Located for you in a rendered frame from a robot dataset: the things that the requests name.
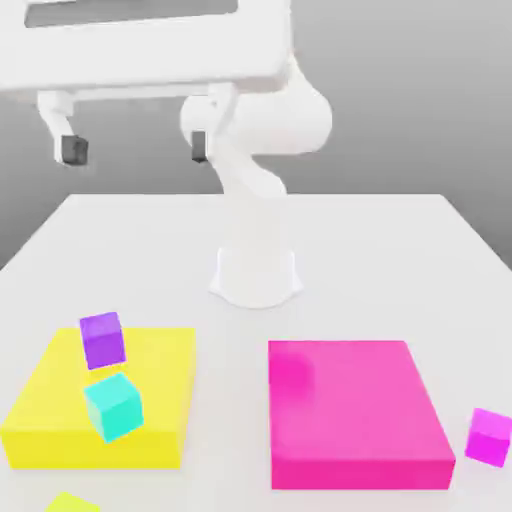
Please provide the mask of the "small purple cube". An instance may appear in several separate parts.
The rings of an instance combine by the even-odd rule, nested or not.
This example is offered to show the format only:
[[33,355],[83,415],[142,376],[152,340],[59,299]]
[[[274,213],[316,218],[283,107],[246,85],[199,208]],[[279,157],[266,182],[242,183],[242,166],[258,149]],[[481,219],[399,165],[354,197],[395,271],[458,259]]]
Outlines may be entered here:
[[84,317],[79,324],[89,370],[126,361],[124,337],[117,312]]

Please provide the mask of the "small cyan cube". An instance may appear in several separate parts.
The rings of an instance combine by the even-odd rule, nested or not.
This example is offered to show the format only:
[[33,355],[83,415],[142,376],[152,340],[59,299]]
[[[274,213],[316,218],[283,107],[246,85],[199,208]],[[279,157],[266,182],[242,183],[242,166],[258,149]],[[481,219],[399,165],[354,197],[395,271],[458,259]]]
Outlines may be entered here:
[[105,443],[111,443],[144,424],[140,392],[122,372],[84,389],[87,413]]

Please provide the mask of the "small yellow cube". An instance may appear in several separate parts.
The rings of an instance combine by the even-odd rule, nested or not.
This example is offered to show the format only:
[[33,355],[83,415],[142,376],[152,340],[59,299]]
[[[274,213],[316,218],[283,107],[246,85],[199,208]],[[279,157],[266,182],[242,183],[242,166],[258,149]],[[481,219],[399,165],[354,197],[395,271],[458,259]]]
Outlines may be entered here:
[[44,512],[100,512],[100,507],[68,492],[60,492]]

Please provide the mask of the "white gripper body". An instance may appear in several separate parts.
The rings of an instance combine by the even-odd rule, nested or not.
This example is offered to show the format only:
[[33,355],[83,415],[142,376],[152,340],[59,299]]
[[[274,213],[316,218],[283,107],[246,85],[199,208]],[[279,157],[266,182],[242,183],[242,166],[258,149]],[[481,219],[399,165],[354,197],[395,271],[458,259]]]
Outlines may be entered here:
[[0,94],[25,99],[272,93],[289,80],[291,0],[233,13],[28,28],[26,0],[0,0]]

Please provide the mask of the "large yellow box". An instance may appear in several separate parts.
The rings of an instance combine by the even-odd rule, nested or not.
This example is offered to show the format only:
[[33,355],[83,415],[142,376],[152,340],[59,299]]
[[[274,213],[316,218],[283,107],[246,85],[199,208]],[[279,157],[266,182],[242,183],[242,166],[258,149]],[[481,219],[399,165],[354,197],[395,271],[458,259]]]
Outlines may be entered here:
[[[126,361],[89,370],[80,332],[57,331],[19,394],[0,437],[14,469],[177,469],[195,369],[190,328],[126,328]],[[89,420],[84,389],[122,372],[141,395],[144,424],[105,443]]]

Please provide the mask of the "small magenta cube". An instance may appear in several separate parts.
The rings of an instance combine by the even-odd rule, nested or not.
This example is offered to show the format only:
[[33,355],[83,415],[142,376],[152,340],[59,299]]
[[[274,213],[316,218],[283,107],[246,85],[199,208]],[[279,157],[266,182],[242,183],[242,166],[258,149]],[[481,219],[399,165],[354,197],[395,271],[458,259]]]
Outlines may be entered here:
[[512,418],[482,408],[472,414],[465,456],[493,467],[505,464],[512,438]]

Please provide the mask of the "large pink box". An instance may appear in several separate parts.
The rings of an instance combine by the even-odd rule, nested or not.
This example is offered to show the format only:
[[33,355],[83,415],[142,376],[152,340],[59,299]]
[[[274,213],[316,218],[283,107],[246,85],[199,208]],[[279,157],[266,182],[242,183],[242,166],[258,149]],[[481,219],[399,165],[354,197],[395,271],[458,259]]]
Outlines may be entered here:
[[268,344],[275,490],[446,490],[456,458],[403,341]]

